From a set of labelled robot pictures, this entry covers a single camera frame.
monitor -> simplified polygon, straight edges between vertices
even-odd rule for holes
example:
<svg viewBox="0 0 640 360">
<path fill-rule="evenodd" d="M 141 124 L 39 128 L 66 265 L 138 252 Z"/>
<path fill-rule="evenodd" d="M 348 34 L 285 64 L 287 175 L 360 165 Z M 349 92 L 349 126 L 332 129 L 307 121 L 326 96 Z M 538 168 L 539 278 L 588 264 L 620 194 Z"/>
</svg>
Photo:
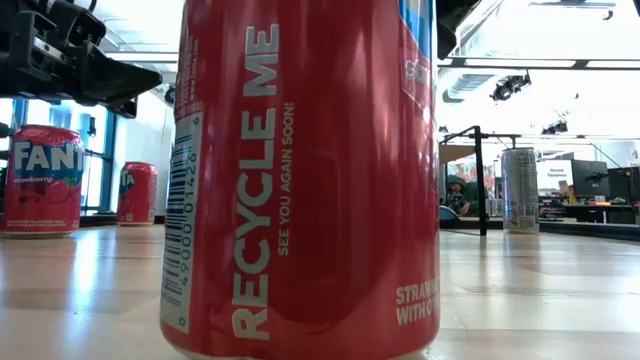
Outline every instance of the monitor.
<svg viewBox="0 0 640 360">
<path fill-rule="evenodd" d="M 575 196 L 609 196 L 609 170 L 602 161 L 572 160 Z"/>
<path fill-rule="evenodd" d="M 640 197 L 640 168 L 609 169 L 611 199 L 621 198 L 637 201 Z"/>
</svg>

wall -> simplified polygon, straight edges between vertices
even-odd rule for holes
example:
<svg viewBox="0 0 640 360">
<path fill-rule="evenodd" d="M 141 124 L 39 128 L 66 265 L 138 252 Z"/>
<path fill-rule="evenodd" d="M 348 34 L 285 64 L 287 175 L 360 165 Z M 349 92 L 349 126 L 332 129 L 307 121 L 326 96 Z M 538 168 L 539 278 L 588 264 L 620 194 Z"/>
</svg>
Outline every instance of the wall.
<svg viewBox="0 0 640 360">
<path fill-rule="evenodd" d="M 156 215 L 166 215 L 169 158 L 174 131 L 173 109 L 150 92 L 138 97 L 137 118 L 118 117 L 111 188 L 112 211 L 118 207 L 120 170 L 127 161 L 141 161 L 155 165 L 158 170 Z"/>
<path fill-rule="evenodd" d="M 609 169 L 640 166 L 640 141 L 616 141 L 596 144 L 603 153 L 596 151 L 596 160 L 607 163 Z"/>
<path fill-rule="evenodd" d="M 576 147 L 573 152 L 574 160 L 596 161 L 596 149 L 591 145 Z"/>
</svg>

energy drink can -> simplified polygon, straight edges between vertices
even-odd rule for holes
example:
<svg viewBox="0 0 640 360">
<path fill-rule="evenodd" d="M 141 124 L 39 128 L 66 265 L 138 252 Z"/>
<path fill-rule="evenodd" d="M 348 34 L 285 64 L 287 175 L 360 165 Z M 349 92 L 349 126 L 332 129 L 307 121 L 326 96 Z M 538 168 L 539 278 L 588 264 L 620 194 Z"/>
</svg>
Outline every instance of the energy drink can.
<svg viewBox="0 0 640 360">
<path fill-rule="evenodd" d="M 80 135 L 24 125 L 13 136 L 5 190 L 5 236 L 56 237 L 80 225 L 84 148 Z"/>
<path fill-rule="evenodd" d="M 502 152 L 504 230 L 508 233 L 538 233 L 538 173 L 533 148 Z"/>
<path fill-rule="evenodd" d="M 433 10 L 187 1 L 160 315 L 174 347 L 375 360 L 435 337 Z"/>
<path fill-rule="evenodd" d="M 156 167 L 127 162 L 120 172 L 118 225 L 151 225 L 156 217 Z"/>
</svg>

desk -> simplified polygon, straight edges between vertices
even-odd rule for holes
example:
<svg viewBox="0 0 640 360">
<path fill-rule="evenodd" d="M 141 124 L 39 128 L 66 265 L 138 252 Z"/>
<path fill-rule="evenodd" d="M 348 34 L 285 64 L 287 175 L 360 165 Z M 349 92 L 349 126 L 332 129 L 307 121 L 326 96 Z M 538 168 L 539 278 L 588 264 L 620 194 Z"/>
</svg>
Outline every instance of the desk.
<svg viewBox="0 0 640 360">
<path fill-rule="evenodd" d="M 601 224 L 635 224 L 636 215 L 631 205 L 565 205 L 566 217 L 578 222 Z"/>
<path fill-rule="evenodd" d="M 0 359 L 184 360 L 158 326 L 163 236 L 0 240 Z M 441 329 L 425 359 L 638 359 L 637 244 L 501 231 L 443 231 L 440 244 Z"/>
</svg>

soda can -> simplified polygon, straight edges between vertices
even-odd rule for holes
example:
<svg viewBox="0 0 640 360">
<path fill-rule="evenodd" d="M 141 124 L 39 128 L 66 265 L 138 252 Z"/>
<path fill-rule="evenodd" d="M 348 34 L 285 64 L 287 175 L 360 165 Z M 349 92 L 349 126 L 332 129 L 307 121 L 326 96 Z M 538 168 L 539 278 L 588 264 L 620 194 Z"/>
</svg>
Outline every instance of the soda can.
<svg viewBox="0 0 640 360">
<path fill-rule="evenodd" d="M 11 142 L 3 235 L 58 237 L 77 230 L 83 155 L 75 131 L 22 126 Z"/>
<path fill-rule="evenodd" d="M 156 217 L 156 167 L 127 162 L 120 172 L 118 225 L 151 225 Z"/>
<path fill-rule="evenodd" d="M 533 148 L 502 152 L 503 225 L 508 233 L 538 233 L 538 173 Z"/>
<path fill-rule="evenodd" d="M 434 4 L 186 2 L 161 327 L 193 359 L 420 357 Z"/>
</svg>

